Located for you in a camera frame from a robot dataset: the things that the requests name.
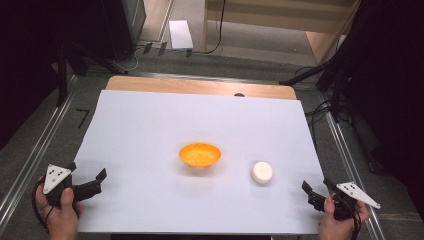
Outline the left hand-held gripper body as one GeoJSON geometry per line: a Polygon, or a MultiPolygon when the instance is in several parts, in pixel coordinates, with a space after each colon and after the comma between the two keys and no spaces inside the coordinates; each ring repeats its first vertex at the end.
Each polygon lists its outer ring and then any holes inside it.
{"type": "Polygon", "coordinates": [[[74,192],[74,202],[80,202],[102,192],[101,183],[95,179],[81,185],[72,183],[72,173],[65,167],[50,164],[47,167],[43,193],[49,205],[61,206],[61,195],[64,189],[71,188],[74,192]]]}

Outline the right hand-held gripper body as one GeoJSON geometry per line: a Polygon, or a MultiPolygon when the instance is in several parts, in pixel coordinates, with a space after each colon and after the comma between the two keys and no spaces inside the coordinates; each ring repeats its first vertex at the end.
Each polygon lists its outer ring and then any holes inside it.
{"type": "MultiPolygon", "coordinates": [[[[336,220],[347,220],[354,217],[354,210],[357,206],[357,201],[361,201],[376,209],[380,209],[381,205],[372,199],[354,182],[338,183],[336,190],[332,192],[335,200],[334,218],[336,220]]],[[[308,196],[308,203],[315,210],[324,211],[325,197],[314,192],[308,196]]]]}

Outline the white round cake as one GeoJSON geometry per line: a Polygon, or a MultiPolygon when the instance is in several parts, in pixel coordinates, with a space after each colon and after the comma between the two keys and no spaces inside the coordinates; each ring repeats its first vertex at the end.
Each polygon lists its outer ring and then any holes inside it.
{"type": "Polygon", "coordinates": [[[254,182],[266,185],[273,178],[273,168],[268,162],[256,162],[251,168],[250,174],[254,182]]]}

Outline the orange plastic bowl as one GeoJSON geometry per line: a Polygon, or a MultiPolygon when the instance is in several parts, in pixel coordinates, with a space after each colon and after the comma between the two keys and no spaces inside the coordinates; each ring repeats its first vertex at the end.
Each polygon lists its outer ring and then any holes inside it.
{"type": "Polygon", "coordinates": [[[221,151],[212,144],[198,142],[182,147],[179,151],[179,157],[192,168],[207,168],[221,158],[221,151]]]}

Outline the person's left hand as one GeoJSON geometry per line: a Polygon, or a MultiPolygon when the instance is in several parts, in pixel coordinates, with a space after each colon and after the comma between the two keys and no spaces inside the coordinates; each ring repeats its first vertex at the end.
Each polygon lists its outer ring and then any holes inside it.
{"type": "Polygon", "coordinates": [[[53,207],[48,204],[43,193],[44,178],[40,177],[41,184],[36,190],[36,210],[42,213],[42,218],[48,227],[50,240],[77,240],[79,228],[79,215],[84,207],[81,203],[74,202],[74,191],[72,188],[65,188],[62,191],[61,207],[53,207]]]}

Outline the person's right hand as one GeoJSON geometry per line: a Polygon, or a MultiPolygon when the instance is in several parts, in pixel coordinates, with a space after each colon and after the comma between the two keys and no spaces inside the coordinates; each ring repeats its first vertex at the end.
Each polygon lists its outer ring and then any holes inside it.
{"type": "Polygon", "coordinates": [[[366,205],[361,201],[357,202],[356,218],[339,221],[334,218],[334,212],[334,198],[327,197],[324,215],[319,222],[319,240],[350,240],[359,233],[359,225],[370,217],[366,205]]]}

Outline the black metal stand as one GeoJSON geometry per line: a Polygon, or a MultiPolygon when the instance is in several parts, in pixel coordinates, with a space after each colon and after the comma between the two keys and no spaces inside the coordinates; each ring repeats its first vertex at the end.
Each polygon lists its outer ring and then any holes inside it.
{"type": "Polygon", "coordinates": [[[337,57],[332,57],[330,60],[316,67],[312,67],[310,70],[297,75],[294,78],[280,81],[279,84],[282,86],[292,86],[318,73],[322,73],[316,83],[318,91],[327,91],[330,87],[333,87],[332,96],[330,98],[330,113],[334,121],[339,123],[339,114],[341,112],[339,102],[345,75],[341,67],[340,60],[337,57]]]}
{"type": "Polygon", "coordinates": [[[83,59],[83,57],[88,57],[92,59],[97,64],[103,66],[107,70],[115,74],[127,74],[127,70],[119,70],[117,67],[113,66],[111,63],[108,63],[104,58],[100,57],[98,54],[95,54],[93,51],[79,45],[75,42],[63,40],[58,48],[58,100],[57,107],[60,107],[64,104],[68,96],[68,78],[67,78],[67,65],[70,65],[72,70],[77,75],[84,76],[88,67],[83,59]]]}

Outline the white paper sheet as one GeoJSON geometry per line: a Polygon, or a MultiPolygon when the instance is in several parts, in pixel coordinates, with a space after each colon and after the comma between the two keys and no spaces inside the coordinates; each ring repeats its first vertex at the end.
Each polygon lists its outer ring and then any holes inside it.
{"type": "Polygon", "coordinates": [[[86,201],[85,233],[315,234],[323,173],[298,100],[104,90],[75,158],[76,183],[105,168],[101,194],[86,201]],[[192,168],[192,143],[221,158],[192,168]],[[257,184],[256,162],[273,178],[257,184]]]}

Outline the wooden table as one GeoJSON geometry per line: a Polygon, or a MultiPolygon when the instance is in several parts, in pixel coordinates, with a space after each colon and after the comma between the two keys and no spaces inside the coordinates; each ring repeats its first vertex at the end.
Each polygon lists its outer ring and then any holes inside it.
{"type": "Polygon", "coordinates": [[[220,96],[243,95],[245,97],[286,100],[297,99],[294,89],[289,86],[173,79],[164,77],[113,76],[109,79],[106,89],[220,96]]]}

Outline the black cabinet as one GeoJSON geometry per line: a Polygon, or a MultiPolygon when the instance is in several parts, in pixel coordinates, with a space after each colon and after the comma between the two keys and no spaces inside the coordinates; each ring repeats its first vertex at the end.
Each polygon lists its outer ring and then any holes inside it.
{"type": "Polygon", "coordinates": [[[101,0],[113,60],[132,53],[146,20],[144,0],[101,0]]]}

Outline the white flat box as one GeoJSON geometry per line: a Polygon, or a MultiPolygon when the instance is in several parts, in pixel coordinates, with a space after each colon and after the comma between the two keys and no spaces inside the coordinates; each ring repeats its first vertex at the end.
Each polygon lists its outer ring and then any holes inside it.
{"type": "Polygon", "coordinates": [[[192,49],[194,47],[188,22],[186,20],[170,21],[169,30],[173,49],[192,49]]]}

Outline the metal floor rail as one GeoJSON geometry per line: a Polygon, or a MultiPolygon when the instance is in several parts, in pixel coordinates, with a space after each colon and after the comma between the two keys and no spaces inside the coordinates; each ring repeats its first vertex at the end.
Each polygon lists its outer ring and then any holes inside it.
{"type": "MultiPolygon", "coordinates": [[[[340,154],[341,161],[347,173],[348,179],[351,182],[354,182],[363,191],[366,191],[366,188],[360,177],[359,171],[356,167],[349,147],[345,141],[340,124],[333,119],[330,113],[326,114],[326,119],[332,136],[334,138],[335,144],[337,146],[338,152],[340,154]]],[[[365,223],[365,225],[369,232],[371,240],[387,240],[385,234],[383,233],[383,229],[381,227],[375,209],[370,205],[367,206],[367,209],[370,214],[370,219],[365,223]]]]}
{"type": "Polygon", "coordinates": [[[0,235],[64,118],[78,83],[76,75],[68,79],[68,96],[60,106],[57,106],[59,91],[54,90],[0,150],[0,235]]]}

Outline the light wooden frame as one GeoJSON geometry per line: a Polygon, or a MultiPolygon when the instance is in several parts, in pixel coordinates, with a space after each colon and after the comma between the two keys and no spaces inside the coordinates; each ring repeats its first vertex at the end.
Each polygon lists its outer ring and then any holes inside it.
{"type": "MultiPolygon", "coordinates": [[[[305,31],[318,64],[330,57],[336,41],[350,31],[360,0],[204,0],[204,24],[224,22],[305,31]]],[[[206,49],[205,27],[202,48],[206,49]]]]}

